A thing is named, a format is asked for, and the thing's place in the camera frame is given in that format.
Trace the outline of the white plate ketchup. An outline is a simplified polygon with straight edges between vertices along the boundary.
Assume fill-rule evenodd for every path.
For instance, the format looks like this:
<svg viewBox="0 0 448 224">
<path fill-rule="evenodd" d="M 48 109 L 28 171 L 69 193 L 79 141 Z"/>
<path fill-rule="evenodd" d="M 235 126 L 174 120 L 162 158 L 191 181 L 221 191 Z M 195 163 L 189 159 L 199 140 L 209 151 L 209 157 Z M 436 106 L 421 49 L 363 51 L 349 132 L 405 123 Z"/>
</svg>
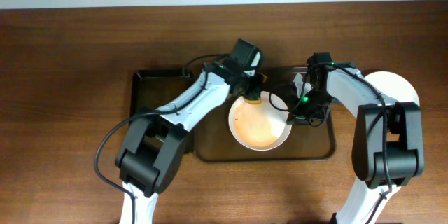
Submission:
<svg viewBox="0 0 448 224">
<path fill-rule="evenodd" d="M 365 79 L 384 95 L 399 102 L 414 102 L 420 105 L 419 96 L 412 84 L 396 73 L 376 71 L 369 73 Z"/>
<path fill-rule="evenodd" d="M 275 94 L 261 92 L 257 104 L 239 97 L 230 107 L 228 124 L 233 137 L 245 148 L 270 151 L 290 135 L 286 103 Z"/>
</svg>

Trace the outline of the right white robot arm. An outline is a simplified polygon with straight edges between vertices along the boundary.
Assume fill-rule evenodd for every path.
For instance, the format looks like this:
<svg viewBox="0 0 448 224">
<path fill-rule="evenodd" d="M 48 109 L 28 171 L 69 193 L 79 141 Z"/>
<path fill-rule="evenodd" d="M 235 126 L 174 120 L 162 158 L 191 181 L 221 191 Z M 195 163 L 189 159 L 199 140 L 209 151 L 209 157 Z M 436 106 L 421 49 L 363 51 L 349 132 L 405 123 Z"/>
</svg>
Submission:
<svg viewBox="0 0 448 224">
<path fill-rule="evenodd" d="M 420 106 L 384 94 L 350 62 L 327 52 L 307 60 L 295 88 L 289 125 L 322 125 L 338 100 L 356 119 L 351 161 L 356 174 L 344 206 L 331 223 L 374 223 L 387 202 L 424 170 Z"/>
</svg>

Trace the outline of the white plate ketchup front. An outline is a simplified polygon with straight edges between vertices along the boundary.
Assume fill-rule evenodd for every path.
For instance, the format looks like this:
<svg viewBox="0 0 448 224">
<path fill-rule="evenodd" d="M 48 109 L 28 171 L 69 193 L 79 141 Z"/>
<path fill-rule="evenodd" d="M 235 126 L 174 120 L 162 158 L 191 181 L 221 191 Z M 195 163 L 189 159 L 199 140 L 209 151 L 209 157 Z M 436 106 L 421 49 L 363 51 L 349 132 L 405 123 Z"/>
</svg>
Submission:
<svg viewBox="0 0 448 224">
<path fill-rule="evenodd" d="M 420 105 L 419 96 L 412 84 L 396 73 L 376 71 L 369 73 L 365 79 L 384 95 L 399 102 L 414 102 Z"/>
</svg>

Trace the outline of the white plate ketchup back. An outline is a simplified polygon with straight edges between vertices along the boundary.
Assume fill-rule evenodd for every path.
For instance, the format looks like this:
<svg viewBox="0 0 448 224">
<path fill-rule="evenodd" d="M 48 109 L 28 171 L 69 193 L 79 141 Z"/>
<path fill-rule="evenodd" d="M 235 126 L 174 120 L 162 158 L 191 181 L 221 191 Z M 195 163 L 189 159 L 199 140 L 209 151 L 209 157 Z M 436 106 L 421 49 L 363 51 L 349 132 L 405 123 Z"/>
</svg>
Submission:
<svg viewBox="0 0 448 224">
<path fill-rule="evenodd" d="M 257 104 L 239 97 L 230 107 L 228 124 L 233 137 L 245 148 L 270 151 L 290 135 L 286 103 L 275 94 L 261 92 Z"/>
</svg>

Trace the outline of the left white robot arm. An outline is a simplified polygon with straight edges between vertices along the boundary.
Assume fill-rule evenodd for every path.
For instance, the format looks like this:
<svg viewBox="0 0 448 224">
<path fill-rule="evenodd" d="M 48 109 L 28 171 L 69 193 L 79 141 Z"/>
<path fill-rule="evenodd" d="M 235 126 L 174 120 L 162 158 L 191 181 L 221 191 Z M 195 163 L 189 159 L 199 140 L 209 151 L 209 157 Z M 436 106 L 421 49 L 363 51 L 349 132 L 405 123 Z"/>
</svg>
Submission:
<svg viewBox="0 0 448 224">
<path fill-rule="evenodd" d="M 155 110 L 143 108 L 129 119 L 115 158 L 125 191 L 121 223 L 151 223 L 158 196 L 179 170 L 192 129 L 229 95 L 258 100 L 266 79 L 259 71 L 262 63 L 261 50 L 238 39 L 230 53 L 204 64 L 197 80 L 175 100 Z"/>
</svg>

